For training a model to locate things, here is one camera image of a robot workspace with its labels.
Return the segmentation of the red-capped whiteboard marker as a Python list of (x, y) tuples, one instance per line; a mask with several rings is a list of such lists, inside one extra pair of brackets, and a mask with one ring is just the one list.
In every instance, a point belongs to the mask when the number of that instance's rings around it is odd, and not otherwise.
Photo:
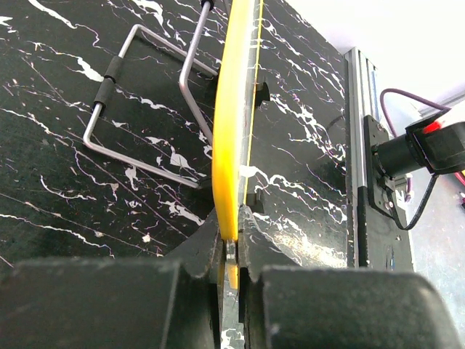
[(433, 121), (431, 124), (423, 128), (424, 134), (429, 134), (437, 130), (449, 127), (453, 124), (464, 122), (464, 106), (456, 105), (451, 108), (443, 116)]

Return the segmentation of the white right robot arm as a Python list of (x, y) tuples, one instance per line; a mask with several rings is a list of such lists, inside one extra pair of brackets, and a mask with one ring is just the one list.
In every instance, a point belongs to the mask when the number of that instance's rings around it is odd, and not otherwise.
[(371, 146), (374, 168), (380, 175), (394, 178), (426, 168), (432, 175), (464, 170), (464, 123), (452, 124), (425, 134), (408, 127), (405, 134)]

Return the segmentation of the yellow-framed whiteboard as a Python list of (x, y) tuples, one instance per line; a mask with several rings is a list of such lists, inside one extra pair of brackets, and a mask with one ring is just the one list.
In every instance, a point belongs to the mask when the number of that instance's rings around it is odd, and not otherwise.
[(217, 84), (212, 190), (223, 241), (238, 241), (239, 208), (246, 202), (254, 124), (263, 1), (233, 1)]

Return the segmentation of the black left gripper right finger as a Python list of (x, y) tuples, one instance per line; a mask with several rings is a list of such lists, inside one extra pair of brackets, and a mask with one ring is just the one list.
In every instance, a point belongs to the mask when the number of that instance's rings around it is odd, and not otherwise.
[(272, 284), (292, 284), (301, 270), (266, 237), (245, 205), (239, 209), (238, 267), (240, 284), (256, 284), (260, 278)]

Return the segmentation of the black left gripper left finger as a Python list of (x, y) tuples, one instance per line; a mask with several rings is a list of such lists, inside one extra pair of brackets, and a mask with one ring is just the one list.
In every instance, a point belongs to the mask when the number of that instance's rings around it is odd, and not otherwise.
[(212, 209), (194, 234), (165, 256), (179, 261), (191, 276), (221, 280), (224, 273), (224, 246), (217, 212)]

